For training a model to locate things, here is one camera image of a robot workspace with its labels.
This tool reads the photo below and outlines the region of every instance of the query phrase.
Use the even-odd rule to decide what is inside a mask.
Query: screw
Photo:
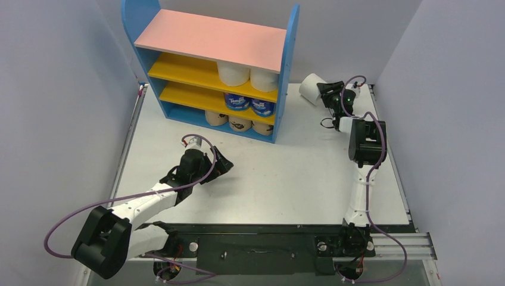
[[[327,249],[326,243],[321,241],[320,243],[317,244],[317,249],[319,249],[319,251],[326,251]]]
[[[189,251],[195,252],[198,250],[198,243],[190,243],[189,244]]]

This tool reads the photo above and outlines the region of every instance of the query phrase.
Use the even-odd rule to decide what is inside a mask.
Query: white toilet paper roll
[[[317,100],[321,97],[321,93],[319,93],[319,89],[317,88],[318,83],[327,82],[317,74],[311,73],[301,82],[300,89],[298,90],[304,98],[314,105],[317,105]]]
[[[219,126],[228,122],[228,115],[206,110],[205,119],[211,126]]]
[[[251,85],[259,91],[274,91],[279,86],[279,74],[251,69]]]
[[[227,86],[239,86],[249,80],[250,69],[234,63],[217,62],[219,79]]]
[[[238,132],[247,131],[253,125],[253,122],[250,120],[239,118],[239,117],[234,117],[234,116],[230,116],[228,121],[230,121],[230,127],[233,130],[238,131]]]
[[[260,123],[260,122],[252,122],[252,129],[261,135],[268,136],[273,133],[273,125]]]

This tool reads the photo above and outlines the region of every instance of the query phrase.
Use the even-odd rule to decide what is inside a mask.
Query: white wall
[[[424,0],[376,85],[445,286],[504,285],[504,15],[503,1]]]
[[[97,0],[133,70],[142,69],[123,31],[121,0]],[[160,0],[187,13],[286,29],[301,5],[291,82],[315,72],[327,80],[364,74],[375,83],[421,0]]]
[[[138,86],[94,0],[0,4],[0,285],[73,285],[42,241],[113,184]],[[69,254],[85,215],[50,245]]]

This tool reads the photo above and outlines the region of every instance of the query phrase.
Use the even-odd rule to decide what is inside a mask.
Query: blue shelf frame
[[[122,0],[121,3],[121,17],[123,19],[124,31],[126,32],[128,40],[130,40],[130,43],[132,44],[135,54],[139,58],[142,69],[144,70],[149,84],[156,95],[156,99],[158,100],[165,117],[251,139],[275,143],[279,133],[280,124],[282,122],[282,116],[284,115],[286,96],[288,95],[288,83],[289,76],[291,74],[293,51],[298,29],[300,5],[295,4],[293,6],[288,22],[288,28],[286,30],[286,38],[284,41],[282,62],[280,66],[279,93],[277,94],[277,104],[275,109],[275,125],[273,128],[273,134],[269,136],[260,135],[252,129],[247,130],[246,132],[237,132],[232,130],[228,124],[210,126],[205,120],[205,112],[203,110],[160,100],[160,94],[167,85],[168,81],[150,77],[148,76],[148,71],[161,55],[161,52],[145,48],[137,48],[134,44],[154,16],[158,14],[159,10],[161,10],[161,6],[158,0]]]

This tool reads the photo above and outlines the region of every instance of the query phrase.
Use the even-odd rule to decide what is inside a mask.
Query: shelf
[[[160,10],[135,46],[280,73],[286,30]]]
[[[148,74],[158,79],[186,83],[216,91],[230,92],[259,100],[277,101],[277,89],[271,92],[258,91],[251,86],[250,81],[241,86],[225,85],[219,79],[216,62],[200,58],[163,53],[151,67]]]
[[[169,82],[163,89],[163,92],[160,95],[160,100],[201,110],[219,112],[270,125],[274,125],[275,122],[275,114],[270,117],[261,117],[256,115],[252,108],[244,111],[234,111],[228,109],[225,104],[225,96],[222,92],[199,88],[192,85],[185,85],[178,82]]]
[[[210,128],[214,130],[218,130],[221,132],[226,132],[234,135],[240,135],[243,137],[251,138],[251,139],[256,139],[256,140],[261,140],[261,141],[266,141],[266,142],[273,142],[273,137],[272,135],[265,136],[261,135],[259,133],[256,133],[252,128],[245,132],[237,132],[234,131],[233,129],[230,128],[230,124],[225,123],[220,126],[211,126],[207,123],[205,119],[205,112],[203,110],[199,110],[196,108],[191,108],[191,107],[186,107],[183,105],[178,105],[178,104],[171,104],[166,101],[162,101],[161,105],[167,105],[170,104],[171,106],[166,106],[167,110],[170,110],[167,118],[177,120],[180,122],[184,123],[189,123],[205,128]]]

